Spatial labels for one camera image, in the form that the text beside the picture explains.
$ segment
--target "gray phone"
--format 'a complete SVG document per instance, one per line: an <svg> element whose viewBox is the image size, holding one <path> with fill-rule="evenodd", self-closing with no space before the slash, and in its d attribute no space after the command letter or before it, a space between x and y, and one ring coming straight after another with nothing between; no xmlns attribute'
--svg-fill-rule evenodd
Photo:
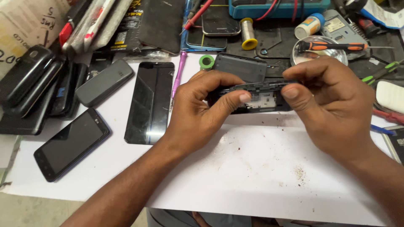
<svg viewBox="0 0 404 227"><path fill-rule="evenodd" d="M76 96L84 106L93 107L134 75L134 71L124 60L117 60L80 86L76 90Z"/></svg>

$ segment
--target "purple screwdriver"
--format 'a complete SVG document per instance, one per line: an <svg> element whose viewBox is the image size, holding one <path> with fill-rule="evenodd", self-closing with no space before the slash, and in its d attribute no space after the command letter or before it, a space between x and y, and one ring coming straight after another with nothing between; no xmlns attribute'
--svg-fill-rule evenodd
<svg viewBox="0 0 404 227"><path fill-rule="evenodd" d="M173 92L172 92L171 98L174 98L175 92L177 91L177 88L181 81L182 71L184 70L185 60L187 59L187 56L188 56L187 52L181 51L181 58L179 60L178 73L177 73L177 77L174 80L174 86L173 86Z"/></svg>

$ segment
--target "yellow spool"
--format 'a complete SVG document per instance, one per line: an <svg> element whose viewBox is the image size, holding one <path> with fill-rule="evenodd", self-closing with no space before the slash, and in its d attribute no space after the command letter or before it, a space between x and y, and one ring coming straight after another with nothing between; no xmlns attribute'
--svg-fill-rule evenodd
<svg viewBox="0 0 404 227"><path fill-rule="evenodd" d="M254 49L257 46L258 41L254 36L253 19L246 17L240 21L240 25L243 38L243 44L241 47L244 50Z"/></svg>

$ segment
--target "blue lid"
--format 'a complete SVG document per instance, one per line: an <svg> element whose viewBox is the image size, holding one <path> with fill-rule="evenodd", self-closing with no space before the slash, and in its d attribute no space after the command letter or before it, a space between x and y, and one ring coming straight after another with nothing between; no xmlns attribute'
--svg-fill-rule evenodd
<svg viewBox="0 0 404 227"><path fill-rule="evenodd" d="M321 13L313 13L312 15L310 15L309 17L317 17L318 20L320 21L320 26L323 27L326 20L324 18L324 16Z"/></svg>

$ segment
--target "blue pen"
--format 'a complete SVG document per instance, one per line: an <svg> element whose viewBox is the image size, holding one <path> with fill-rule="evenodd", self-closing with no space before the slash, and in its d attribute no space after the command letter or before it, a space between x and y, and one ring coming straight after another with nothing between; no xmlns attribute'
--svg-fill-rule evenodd
<svg viewBox="0 0 404 227"><path fill-rule="evenodd" d="M379 132L379 133L387 134L387 135L395 135L395 133L393 131L377 127L376 125L373 125L373 124L370 125L370 129L373 131Z"/></svg>

